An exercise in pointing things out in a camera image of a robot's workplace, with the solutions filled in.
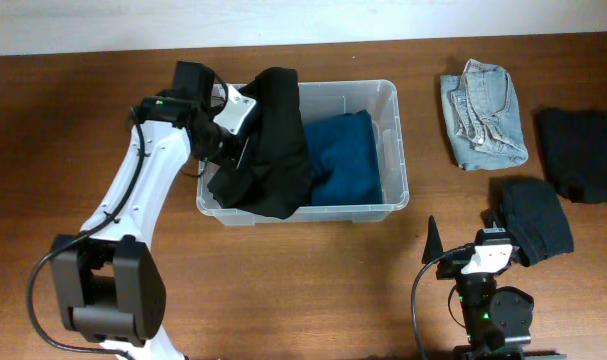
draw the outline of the clothing item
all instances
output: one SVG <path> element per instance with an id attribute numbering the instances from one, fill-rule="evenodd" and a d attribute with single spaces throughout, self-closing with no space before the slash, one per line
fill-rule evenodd
<path id="1" fill-rule="evenodd" d="M 573 202 L 607 202 L 607 112 L 545 109 L 536 123 L 559 194 Z"/>
<path id="2" fill-rule="evenodd" d="M 285 219 L 310 202 L 312 170 L 295 70 L 270 68 L 239 90 L 261 114 L 242 167 L 219 168 L 207 187 L 221 207 Z"/>
<path id="3" fill-rule="evenodd" d="M 498 217 L 521 247 L 524 266 L 574 251 L 570 232 L 554 186 L 538 179 L 503 181 Z"/>
<path id="4" fill-rule="evenodd" d="M 312 206 L 381 204 L 381 178 L 366 110 L 304 126 L 312 164 Z"/>
<path id="5" fill-rule="evenodd" d="M 505 69 L 469 60 L 462 76 L 441 76 L 441 103 L 460 168 L 494 170 L 527 161 L 516 91 Z"/>

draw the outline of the black cloth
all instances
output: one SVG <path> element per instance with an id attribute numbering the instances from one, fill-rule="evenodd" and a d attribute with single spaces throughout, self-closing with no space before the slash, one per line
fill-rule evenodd
<path id="1" fill-rule="evenodd" d="M 524 266 L 574 251 L 574 240 L 554 186 L 538 179 L 505 180 L 500 223 L 521 247 Z"/>
<path id="2" fill-rule="evenodd" d="M 572 202 L 607 202 L 607 112 L 545 109 L 536 122 L 558 193 Z"/>
<path id="3" fill-rule="evenodd" d="M 261 107 L 247 158 L 238 170 L 219 168 L 207 187 L 223 208 L 288 218 L 309 204 L 312 188 L 297 73 L 270 68 L 239 91 L 257 99 Z"/>

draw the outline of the folded jeans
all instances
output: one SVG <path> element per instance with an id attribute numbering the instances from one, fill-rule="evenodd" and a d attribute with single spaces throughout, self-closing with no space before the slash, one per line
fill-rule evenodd
<path id="1" fill-rule="evenodd" d="M 468 61 L 462 76 L 441 76 L 441 102 L 459 167 L 494 170 L 527 161 L 516 91 L 505 69 Z"/>

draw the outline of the storage bin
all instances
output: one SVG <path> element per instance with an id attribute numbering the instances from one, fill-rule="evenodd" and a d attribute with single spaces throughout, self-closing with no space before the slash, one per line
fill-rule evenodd
<path id="1" fill-rule="evenodd" d="M 300 83 L 303 123 L 328 119 L 346 112 L 366 109 L 372 115 L 376 152 L 383 190 L 383 204 L 351 206 L 305 206 L 286 220 L 267 218 L 238 209 L 221 209 L 207 183 L 216 173 L 210 164 L 199 179 L 196 206 L 207 216 L 214 216 L 227 226 L 257 223 L 352 221 L 379 222 L 391 212 L 403 209 L 410 200 L 405 171 L 401 121 L 396 87 L 388 80 Z"/>

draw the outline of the dark navy folded cloth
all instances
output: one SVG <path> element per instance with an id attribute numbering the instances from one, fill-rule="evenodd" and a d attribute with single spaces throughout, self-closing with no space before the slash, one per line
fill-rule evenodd
<path id="1" fill-rule="evenodd" d="M 366 110 L 304 126 L 312 165 L 312 206 L 381 204 L 381 178 Z"/>

